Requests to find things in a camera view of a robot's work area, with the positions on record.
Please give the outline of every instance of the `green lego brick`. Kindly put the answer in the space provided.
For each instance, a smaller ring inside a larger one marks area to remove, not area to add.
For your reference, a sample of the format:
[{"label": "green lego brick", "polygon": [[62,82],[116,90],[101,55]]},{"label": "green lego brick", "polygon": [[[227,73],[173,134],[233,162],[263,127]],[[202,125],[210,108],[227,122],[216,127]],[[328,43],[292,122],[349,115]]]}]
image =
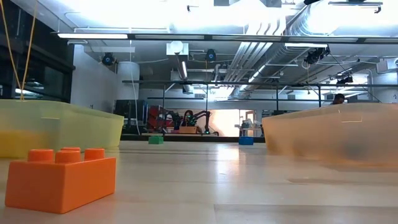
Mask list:
[{"label": "green lego brick", "polygon": [[163,136],[151,136],[148,140],[149,144],[163,144]]}]

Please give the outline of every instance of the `yellow translucent bin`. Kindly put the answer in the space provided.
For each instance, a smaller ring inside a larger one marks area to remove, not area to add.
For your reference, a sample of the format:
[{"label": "yellow translucent bin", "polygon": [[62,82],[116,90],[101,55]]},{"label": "yellow translucent bin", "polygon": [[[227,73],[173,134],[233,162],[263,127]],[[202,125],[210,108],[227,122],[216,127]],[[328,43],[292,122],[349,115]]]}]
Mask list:
[{"label": "yellow translucent bin", "polygon": [[30,149],[119,146],[123,117],[68,103],[0,100],[0,157]]}]

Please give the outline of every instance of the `plastic storage bin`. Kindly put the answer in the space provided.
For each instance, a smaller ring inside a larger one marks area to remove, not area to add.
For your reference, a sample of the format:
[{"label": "plastic storage bin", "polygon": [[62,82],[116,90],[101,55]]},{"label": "plastic storage bin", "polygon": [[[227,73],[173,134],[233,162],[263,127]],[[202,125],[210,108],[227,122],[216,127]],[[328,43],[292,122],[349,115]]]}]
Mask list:
[{"label": "plastic storage bin", "polygon": [[398,165],[398,105],[352,103],[262,119],[270,153],[370,166]]},{"label": "plastic storage bin", "polygon": [[119,146],[123,117],[68,103],[0,100],[0,157],[30,149]]}]

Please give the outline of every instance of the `lego brick stud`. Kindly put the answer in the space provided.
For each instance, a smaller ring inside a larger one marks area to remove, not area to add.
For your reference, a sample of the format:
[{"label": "lego brick stud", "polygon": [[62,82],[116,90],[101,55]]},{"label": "lego brick stud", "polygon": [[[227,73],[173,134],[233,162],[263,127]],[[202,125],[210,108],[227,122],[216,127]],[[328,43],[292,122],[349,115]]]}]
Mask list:
[{"label": "lego brick stud", "polygon": [[85,150],[85,161],[104,159],[105,149],[86,149]]},{"label": "lego brick stud", "polygon": [[77,152],[80,152],[80,148],[79,147],[63,147],[61,149],[61,151],[77,151]]},{"label": "lego brick stud", "polygon": [[80,162],[80,152],[78,151],[59,151],[55,154],[55,163],[74,162]]},{"label": "lego brick stud", "polygon": [[28,162],[53,162],[54,151],[52,149],[32,149],[27,156]]}]

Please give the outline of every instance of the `orange lego brick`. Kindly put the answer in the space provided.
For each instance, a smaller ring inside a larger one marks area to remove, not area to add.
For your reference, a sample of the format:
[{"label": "orange lego brick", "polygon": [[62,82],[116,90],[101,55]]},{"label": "orange lego brick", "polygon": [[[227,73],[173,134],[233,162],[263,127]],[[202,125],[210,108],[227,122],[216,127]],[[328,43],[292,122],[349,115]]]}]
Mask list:
[{"label": "orange lego brick", "polygon": [[27,161],[10,163],[6,206],[41,212],[67,213],[113,194],[116,158],[104,149],[65,148],[53,156],[51,149],[29,151]]}]

